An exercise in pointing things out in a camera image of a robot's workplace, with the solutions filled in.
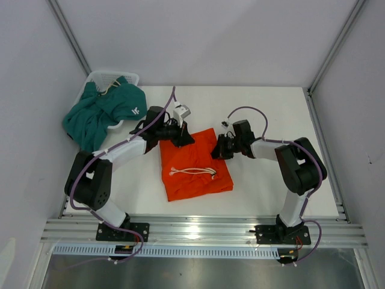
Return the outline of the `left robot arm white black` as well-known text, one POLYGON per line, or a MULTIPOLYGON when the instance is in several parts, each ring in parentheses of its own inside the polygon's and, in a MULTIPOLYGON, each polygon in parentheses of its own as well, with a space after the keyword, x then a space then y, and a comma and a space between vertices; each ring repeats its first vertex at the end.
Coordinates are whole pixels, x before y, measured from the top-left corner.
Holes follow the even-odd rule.
POLYGON ((165 108, 151 106, 146 118, 127 139, 105 150, 78 152, 64 188, 70 206, 94 214, 109 226, 109 233, 116 240, 127 239, 131 233, 130 217, 110 199, 112 173, 131 159, 150 152, 161 140, 169 140, 177 148, 193 144, 185 121, 190 114, 186 105, 178 104, 173 115, 165 120, 165 108))

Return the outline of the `teal green shorts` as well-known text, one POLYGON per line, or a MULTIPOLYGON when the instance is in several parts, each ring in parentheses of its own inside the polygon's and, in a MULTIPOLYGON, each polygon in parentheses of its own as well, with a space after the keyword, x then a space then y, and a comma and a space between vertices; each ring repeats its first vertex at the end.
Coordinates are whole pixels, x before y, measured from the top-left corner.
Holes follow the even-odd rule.
POLYGON ((122 120, 140 120, 146 113, 144 91, 120 76, 102 92, 95 82, 86 82, 80 100, 64 116, 62 125, 80 149, 93 152, 101 147, 110 126, 122 120))

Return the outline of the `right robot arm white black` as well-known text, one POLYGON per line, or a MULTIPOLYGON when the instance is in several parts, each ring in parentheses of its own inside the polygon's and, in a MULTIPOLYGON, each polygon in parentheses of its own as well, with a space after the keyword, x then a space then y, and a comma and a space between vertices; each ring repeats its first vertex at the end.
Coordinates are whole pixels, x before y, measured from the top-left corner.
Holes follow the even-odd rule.
POLYGON ((216 160, 229 160, 236 153, 251 159, 277 162, 287 190, 281 212, 274 225, 256 226, 259 244, 288 244, 308 232, 303 214, 309 197, 327 177, 327 170, 308 138, 294 141, 256 138, 249 121, 232 124, 233 131, 220 134, 211 152, 216 160))

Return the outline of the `orange shorts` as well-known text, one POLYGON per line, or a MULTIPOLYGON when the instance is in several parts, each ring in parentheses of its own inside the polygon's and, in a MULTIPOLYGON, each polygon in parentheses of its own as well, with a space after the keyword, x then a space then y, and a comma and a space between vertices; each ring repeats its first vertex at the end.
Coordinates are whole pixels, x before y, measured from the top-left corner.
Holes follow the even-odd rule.
POLYGON ((175 147, 159 143, 161 178, 169 202, 233 190, 233 180, 224 160, 211 157, 217 138, 213 128, 194 133, 195 143, 175 147))

